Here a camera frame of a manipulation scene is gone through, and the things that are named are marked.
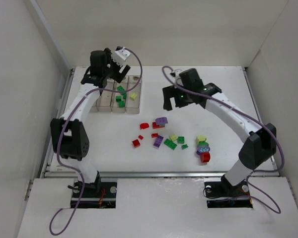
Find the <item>green long lego brick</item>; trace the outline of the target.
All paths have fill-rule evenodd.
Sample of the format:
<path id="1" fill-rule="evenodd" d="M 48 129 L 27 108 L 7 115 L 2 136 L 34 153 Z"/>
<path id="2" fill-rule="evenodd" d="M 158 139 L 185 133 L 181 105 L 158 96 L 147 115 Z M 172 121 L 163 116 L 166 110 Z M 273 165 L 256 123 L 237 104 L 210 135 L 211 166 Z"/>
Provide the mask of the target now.
<path id="1" fill-rule="evenodd" d="M 166 145 L 167 147 L 169 147 L 172 150 L 175 150 L 175 148 L 177 147 L 177 144 L 168 138 L 164 141 L 164 145 Z"/>

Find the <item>red round lego piece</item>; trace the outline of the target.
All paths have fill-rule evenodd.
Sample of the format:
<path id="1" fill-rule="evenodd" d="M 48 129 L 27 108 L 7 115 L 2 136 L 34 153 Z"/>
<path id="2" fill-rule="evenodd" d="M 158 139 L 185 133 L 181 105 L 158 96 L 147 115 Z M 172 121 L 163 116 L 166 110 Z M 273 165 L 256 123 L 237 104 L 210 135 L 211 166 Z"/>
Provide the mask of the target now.
<path id="1" fill-rule="evenodd" d="M 140 124 L 140 130 L 149 128 L 149 124 L 144 122 Z"/>

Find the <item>green square lego brick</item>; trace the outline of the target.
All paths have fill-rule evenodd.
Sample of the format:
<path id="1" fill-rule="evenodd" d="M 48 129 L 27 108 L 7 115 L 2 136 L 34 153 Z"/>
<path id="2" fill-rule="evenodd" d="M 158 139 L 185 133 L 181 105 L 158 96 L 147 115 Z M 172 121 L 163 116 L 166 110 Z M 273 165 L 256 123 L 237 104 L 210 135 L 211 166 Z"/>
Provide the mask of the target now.
<path id="1" fill-rule="evenodd" d="M 118 102 L 118 107 L 119 108 L 124 108 L 125 107 L 125 101 L 119 101 Z"/>

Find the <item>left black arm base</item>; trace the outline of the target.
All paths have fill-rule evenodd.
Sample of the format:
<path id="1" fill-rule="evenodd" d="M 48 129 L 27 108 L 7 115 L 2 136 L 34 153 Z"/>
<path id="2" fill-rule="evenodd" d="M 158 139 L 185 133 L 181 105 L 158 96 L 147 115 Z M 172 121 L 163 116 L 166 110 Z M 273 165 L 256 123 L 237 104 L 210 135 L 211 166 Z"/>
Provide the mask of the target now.
<path id="1" fill-rule="evenodd" d="M 81 182 L 76 181 L 73 185 L 68 185 L 68 189 L 72 190 L 70 207 L 75 208 L 80 194 L 79 188 Z M 85 188 L 78 203 L 81 209 L 114 209 L 116 208 L 117 182 L 105 181 L 101 182 L 100 190 L 96 191 L 91 188 Z"/>

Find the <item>red slope lego brick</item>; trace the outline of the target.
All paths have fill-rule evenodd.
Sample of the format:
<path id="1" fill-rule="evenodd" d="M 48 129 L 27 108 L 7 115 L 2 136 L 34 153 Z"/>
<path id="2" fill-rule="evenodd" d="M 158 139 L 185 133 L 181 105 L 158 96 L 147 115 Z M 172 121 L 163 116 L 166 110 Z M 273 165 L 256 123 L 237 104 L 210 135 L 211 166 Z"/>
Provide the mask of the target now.
<path id="1" fill-rule="evenodd" d="M 139 147 L 139 146 L 141 145 L 138 139 L 133 140 L 133 141 L 132 141 L 132 144 L 133 144 L 133 147 L 134 147 L 134 148 L 137 148 L 137 147 Z"/>

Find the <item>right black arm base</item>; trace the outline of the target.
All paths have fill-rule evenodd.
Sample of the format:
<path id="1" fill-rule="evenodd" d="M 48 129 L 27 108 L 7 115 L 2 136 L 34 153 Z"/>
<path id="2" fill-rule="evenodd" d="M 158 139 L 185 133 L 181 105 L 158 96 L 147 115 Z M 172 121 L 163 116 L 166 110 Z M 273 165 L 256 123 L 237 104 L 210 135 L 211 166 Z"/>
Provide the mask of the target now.
<path id="1" fill-rule="evenodd" d="M 225 190 L 220 181 L 206 181 L 203 195 L 208 208 L 253 208 L 246 181 Z"/>

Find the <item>small yellow lego piece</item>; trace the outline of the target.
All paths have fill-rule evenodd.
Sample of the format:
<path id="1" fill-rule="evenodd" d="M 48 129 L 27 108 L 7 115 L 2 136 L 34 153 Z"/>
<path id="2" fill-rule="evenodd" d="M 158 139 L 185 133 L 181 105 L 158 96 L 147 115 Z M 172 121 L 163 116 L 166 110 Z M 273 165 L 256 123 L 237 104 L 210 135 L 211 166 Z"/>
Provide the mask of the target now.
<path id="1" fill-rule="evenodd" d="M 136 99 L 137 99 L 137 94 L 136 93 L 132 93 L 131 95 L 130 95 L 130 99 L 131 100 L 133 100 L 133 101 L 135 101 Z"/>

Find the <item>purple rounded lego brick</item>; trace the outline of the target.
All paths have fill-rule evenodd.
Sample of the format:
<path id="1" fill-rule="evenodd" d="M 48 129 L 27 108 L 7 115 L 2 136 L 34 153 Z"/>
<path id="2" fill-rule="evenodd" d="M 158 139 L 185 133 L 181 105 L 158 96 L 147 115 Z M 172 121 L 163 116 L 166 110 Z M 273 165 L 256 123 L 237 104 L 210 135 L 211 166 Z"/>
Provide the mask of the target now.
<path id="1" fill-rule="evenodd" d="M 167 119 L 167 117 L 156 118 L 155 123 L 156 123 L 156 125 L 159 125 L 159 126 L 165 125 L 168 123 L 168 119 Z"/>

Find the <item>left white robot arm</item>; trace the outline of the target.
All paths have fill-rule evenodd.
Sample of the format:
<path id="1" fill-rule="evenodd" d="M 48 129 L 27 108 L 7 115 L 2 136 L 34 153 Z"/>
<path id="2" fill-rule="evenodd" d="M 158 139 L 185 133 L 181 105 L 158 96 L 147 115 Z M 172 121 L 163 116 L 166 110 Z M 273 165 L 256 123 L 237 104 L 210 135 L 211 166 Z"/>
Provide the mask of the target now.
<path id="1" fill-rule="evenodd" d="M 88 165 L 86 156 L 89 151 L 89 139 L 84 128 L 90 109 L 103 91 L 107 80 L 120 83 L 130 66 L 125 62 L 130 51 L 117 47 L 115 51 L 106 48 L 90 54 L 90 66 L 80 82 L 77 96 L 70 107 L 50 123 L 52 145 L 61 166 L 74 170 L 79 178 L 78 190 L 83 188 L 100 190 L 100 175 L 97 169 Z"/>

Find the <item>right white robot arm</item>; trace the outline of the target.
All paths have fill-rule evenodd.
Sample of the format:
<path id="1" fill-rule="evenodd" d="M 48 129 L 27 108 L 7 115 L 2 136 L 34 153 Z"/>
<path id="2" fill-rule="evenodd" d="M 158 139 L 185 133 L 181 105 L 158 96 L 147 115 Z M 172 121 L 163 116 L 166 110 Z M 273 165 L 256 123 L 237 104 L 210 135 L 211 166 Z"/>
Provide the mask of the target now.
<path id="1" fill-rule="evenodd" d="M 170 76 L 174 81 L 162 90 L 165 110 L 172 110 L 171 98 L 178 108 L 199 105 L 221 119 L 243 143 L 238 160 L 219 182 L 221 196 L 228 197 L 247 176 L 276 153 L 277 130 L 271 123 L 264 125 L 242 112 L 215 84 L 204 84 L 196 69 L 172 69 Z"/>

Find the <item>yellow square lego brick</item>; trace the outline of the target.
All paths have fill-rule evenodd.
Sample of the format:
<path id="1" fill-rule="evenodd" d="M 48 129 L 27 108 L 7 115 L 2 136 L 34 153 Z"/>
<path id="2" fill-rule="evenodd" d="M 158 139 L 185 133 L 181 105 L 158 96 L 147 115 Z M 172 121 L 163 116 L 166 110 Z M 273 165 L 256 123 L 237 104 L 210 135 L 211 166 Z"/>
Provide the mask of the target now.
<path id="1" fill-rule="evenodd" d="M 176 141 L 178 139 L 178 136 L 176 134 L 171 134 L 169 136 L 169 138 L 170 138 L 171 141 Z"/>

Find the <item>green lego brick tall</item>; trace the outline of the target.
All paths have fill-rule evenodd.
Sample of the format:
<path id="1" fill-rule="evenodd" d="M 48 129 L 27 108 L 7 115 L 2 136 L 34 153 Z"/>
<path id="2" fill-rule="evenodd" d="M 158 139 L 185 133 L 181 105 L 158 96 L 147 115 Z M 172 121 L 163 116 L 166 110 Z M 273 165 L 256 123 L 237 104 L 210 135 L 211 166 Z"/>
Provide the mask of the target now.
<path id="1" fill-rule="evenodd" d="M 121 96 L 116 96 L 116 101 L 119 102 L 122 100 L 122 97 Z"/>

